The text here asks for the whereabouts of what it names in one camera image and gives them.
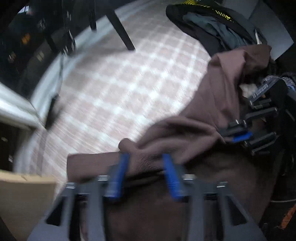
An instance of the brown cloth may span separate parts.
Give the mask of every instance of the brown cloth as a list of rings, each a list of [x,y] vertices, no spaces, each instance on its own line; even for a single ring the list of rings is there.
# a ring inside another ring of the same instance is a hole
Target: brown cloth
[[[270,50],[267,45],[250,45],[214,55],[192,101],[178,116],[154,124],[136,143],[119,143],[120,151],[131,155],[130,178],[122,200],[106,204],[111,240],[181,239],[185,204],[172,200],[163,176],[156,174],[162,169],[163,153],[170,153],[175,163],[184,164],[198,178],[227,181],[255,221],[260,220],[276,179],[271,161],[251,160],[239,147],[226,145],[217,129],[239,119],[238,85],[267,67]],[[118,152],[71,155],[68,179],[83,182],[106,174],[118,160]],[[206,218],[206,240],[211,239],[212,221]]]

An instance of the checkered floor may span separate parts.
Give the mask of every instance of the checkered floor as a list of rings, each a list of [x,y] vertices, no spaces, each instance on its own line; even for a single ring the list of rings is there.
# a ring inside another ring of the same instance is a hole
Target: checkered floor
[[[137,140],[155,121],[177,114],[198,88],[210,57],[168,20],[168,3],[123,21],[136,51],[128,51],[113,30],[64,81],[63,109],[48,132],[42,163],[42,173],[55,176],[59,186],[66,181],[68,154],[116,151],[122,138]],[[36,143],[32,173],[38,149]]]

